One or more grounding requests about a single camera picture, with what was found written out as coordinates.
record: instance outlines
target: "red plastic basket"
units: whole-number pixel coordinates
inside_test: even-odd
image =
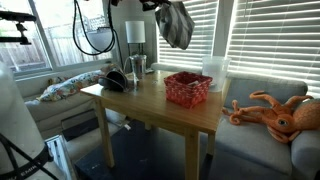
[[[179,72],[164,78],[166,85],[166,98],[186,108],[207,99],[208,89],[212,77],[190,72]]]

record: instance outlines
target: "hanging bag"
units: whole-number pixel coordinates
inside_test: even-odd
[[[155,17],[161,36],[171,47],[188,48],[195,23],[182,2],[161,4]]]

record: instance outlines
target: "fence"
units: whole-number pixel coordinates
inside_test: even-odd
[[[103,17],[91,19],[90,27],[98,27],[102,24]],[[86,42],[81,25],[76,24],[76,40],[81,48],[92,53],[93,49]],[[83,54],[74,44],[72,36],[72,24],[45,29],[50,51],[57,66],[65,66],[82,62],[96,61],[99,59],[111,58],[111,53],[103,53],[98,56]],[[14,72],[26,71],[38,68],[49,67],[47,54],[37,32],[28,33],[29,42],[32,45],[20,45],[19,43],[0,44],[0,61],[4,62]]]

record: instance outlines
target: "white lamp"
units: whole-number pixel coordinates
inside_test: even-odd
[[[146,42],[144,21],[126,21],[127,43],[130,54],[130,44],[138,44],[139,54],[143,52],[143,43]]]

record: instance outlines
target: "black headphones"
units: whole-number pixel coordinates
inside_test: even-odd
[[[100,77],[98,83],[111,91],[124,92],[128,88],[128,79],[120,71],[109,71],[105,77]]]

